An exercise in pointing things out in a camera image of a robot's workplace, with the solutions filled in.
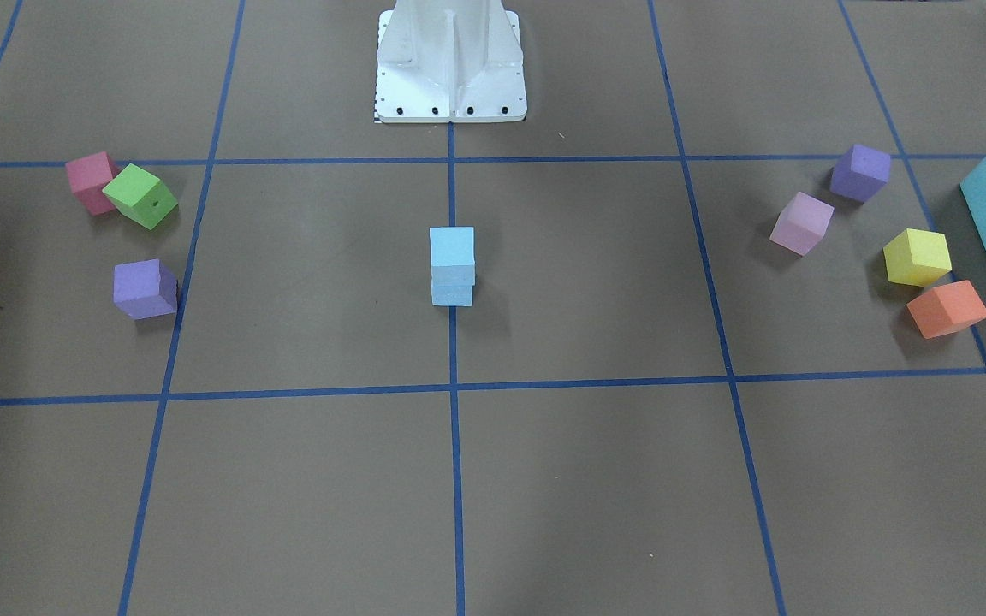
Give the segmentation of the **light blue foam block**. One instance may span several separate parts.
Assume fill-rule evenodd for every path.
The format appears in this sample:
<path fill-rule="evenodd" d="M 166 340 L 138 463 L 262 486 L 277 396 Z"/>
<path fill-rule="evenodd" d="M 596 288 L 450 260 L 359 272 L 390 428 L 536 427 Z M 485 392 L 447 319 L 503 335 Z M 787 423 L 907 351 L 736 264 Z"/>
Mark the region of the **light blue foam block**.
<path fill-rule="evenodd" d="M 431 284 L 431 303 L 439 307 L 470 307 L 474 284 Z"/>
<path fill-rule="evenodd" d="M 474 227 L 434 227 L 430 241 L 431 285 L 476 284 L 476 231 Z"/>

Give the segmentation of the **light pink foam block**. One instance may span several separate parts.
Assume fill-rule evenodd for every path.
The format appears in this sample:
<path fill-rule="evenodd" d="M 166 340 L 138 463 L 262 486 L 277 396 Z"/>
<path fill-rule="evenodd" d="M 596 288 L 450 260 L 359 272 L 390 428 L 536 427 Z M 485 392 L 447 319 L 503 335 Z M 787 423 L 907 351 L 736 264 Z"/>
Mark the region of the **light pink foam block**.
<path fill-rule="evenodd" d="M 769 238 L 798 256 L 806 256 L 825 237 L 835 208 L 806 192 L 797 192 L 780 211 Z"/>

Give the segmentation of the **purple foam block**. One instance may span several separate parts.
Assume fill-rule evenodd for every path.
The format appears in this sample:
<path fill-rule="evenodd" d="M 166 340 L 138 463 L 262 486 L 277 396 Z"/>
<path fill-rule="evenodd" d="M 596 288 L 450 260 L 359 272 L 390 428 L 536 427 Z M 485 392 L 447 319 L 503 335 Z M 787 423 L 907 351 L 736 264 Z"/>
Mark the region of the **purple foam block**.
<path fill-rule="evenodd" d="M 887 152 L 854 144 L 834 164 L 829 190 L 842 198 L 868 202 L 888 184 L 891 167 Z"/>
<path fill-rule="evenodd" d="M 112 300 L 133 320 L 177 313 L 179 282 L 160 260 L 120 263 L 113 270 Z"/>

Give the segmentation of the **yellow foam block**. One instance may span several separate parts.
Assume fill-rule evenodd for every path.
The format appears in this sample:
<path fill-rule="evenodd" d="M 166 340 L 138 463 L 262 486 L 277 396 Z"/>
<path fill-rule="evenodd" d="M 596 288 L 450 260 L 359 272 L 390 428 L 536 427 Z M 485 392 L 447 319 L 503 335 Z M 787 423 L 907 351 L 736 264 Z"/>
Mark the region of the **yellow foam block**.
<path fill-rule="evenodd" d="M 945 234 L 906 228 L 882 249 L 891 283 L 926 287 L 953 269 Z"/>

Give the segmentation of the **pink foam block near green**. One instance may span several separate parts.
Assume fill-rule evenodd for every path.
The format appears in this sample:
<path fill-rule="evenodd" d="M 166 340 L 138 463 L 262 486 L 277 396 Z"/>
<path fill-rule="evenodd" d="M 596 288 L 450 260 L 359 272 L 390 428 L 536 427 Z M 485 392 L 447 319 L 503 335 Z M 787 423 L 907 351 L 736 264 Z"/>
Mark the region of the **pink foam block near green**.
<path fill-rule="evenodd" d="M 65 163 L 69 188 L 75 199 L 86 208 L 91 216 L 101 216 L 116 210 L 115 204 L 107 198 L 104 188 L 121 168 L 107 151 L 77 157 Z"/>

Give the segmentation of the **orange foam block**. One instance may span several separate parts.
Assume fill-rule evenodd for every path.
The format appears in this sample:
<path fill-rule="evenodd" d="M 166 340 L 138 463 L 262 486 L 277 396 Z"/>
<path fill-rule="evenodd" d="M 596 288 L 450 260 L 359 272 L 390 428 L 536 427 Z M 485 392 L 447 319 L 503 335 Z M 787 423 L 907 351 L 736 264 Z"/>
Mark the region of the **orange foam block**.
<path fill-rule="evenodd" d="M 971 281 L 932 287 L 906 304 L 924 339 L 966 330 L 986 319 L 986 304 Z"/>

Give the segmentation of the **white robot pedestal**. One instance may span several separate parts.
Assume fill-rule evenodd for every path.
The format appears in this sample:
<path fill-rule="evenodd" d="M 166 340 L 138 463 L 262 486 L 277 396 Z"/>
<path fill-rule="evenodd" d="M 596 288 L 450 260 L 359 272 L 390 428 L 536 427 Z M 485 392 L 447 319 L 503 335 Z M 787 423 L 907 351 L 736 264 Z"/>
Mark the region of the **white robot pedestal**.
<path fill-rule="evenodd" d="M 377 35 L 375 121 L 525 120 L 520 17 L 501 1 L 398 1 Z"/>

